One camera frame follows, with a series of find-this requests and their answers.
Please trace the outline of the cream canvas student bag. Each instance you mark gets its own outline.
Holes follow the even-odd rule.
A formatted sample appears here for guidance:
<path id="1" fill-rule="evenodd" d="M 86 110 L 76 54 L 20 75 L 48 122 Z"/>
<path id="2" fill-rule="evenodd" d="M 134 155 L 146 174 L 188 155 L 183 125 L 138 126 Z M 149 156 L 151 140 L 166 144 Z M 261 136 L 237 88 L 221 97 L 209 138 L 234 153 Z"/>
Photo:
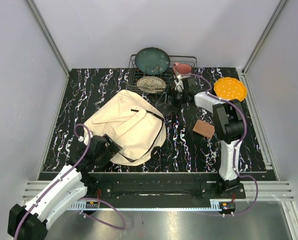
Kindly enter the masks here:
<path id="1" fill-rule="evenodd" d="M 108 135 L 121 147 L 111 162 L 139 166 L 166 140 L 163 114 L 135 92 L 121 90 L 85 121 L 92 136 Z"/>

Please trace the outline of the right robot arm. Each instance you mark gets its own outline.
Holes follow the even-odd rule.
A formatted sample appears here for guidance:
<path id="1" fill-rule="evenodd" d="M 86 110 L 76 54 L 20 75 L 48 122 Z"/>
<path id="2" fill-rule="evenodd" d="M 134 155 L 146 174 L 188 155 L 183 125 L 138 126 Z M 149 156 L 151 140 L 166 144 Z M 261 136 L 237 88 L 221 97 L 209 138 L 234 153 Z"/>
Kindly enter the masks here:
<path id="1" fill-rule="evenodd" d="M 210 92 L 212 86 L 203 91 L 196 83 L 196 76 L 178 76 L 174 85 L 167 85 L 163 109 L 168 114 L 181 110 L 182 104 L 190 103 L 213 114 L 215 133 L 221 143 L 221 163 L 215 188 L 219 197 L 227 198 L 239 187 L 239 150 L 247 133 L 246 120 L 238 99 L 216 96 Z"/>

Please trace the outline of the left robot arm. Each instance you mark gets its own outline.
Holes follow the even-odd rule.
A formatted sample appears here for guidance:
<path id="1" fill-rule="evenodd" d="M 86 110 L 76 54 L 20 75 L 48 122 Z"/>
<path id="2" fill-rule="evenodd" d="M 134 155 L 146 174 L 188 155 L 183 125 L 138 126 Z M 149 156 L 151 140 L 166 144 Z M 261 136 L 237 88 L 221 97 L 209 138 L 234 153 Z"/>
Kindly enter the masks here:
<path id="1" fill-rule="evenodd" d="M 43 240 L 55 220 L 82 198 L 88 209 L 94 197 L 105 194 L 90 171 L 101 169 L 122 148 L 108 135 L 93 136 L 87 145 L 73 153 L 58 175 L 23 206 L 16 204 L 9 212 L 8 234 L 16 240 Z"/>

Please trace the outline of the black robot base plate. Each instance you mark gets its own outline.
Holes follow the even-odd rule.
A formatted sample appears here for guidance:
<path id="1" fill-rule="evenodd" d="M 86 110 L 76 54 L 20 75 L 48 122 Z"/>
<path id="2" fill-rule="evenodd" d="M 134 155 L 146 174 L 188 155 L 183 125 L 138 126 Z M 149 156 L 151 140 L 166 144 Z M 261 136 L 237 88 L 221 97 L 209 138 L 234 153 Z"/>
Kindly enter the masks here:
<path id="1" fill-rule="evenodd" d="M 207 208 L 211 200 L 244 200 L 240 185 L 218 194 L 216 173 L 92 173 L 99 196 L 117 209 Z"/>

